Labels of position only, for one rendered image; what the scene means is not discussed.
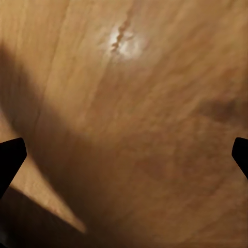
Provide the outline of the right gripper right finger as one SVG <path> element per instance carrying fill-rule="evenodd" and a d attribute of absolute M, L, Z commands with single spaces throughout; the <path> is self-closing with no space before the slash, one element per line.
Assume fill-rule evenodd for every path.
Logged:
<path fill-rule="evenodd" d="M 237 137 L 231 155 L 248 178 L 248 139 Z"/>

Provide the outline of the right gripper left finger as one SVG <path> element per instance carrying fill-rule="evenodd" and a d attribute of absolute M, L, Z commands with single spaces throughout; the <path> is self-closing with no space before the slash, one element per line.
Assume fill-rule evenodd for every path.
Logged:
<path fill-rule="evenodd" d="M 22 137 L 0 143 L 0 199 L 27 157 Z"/>

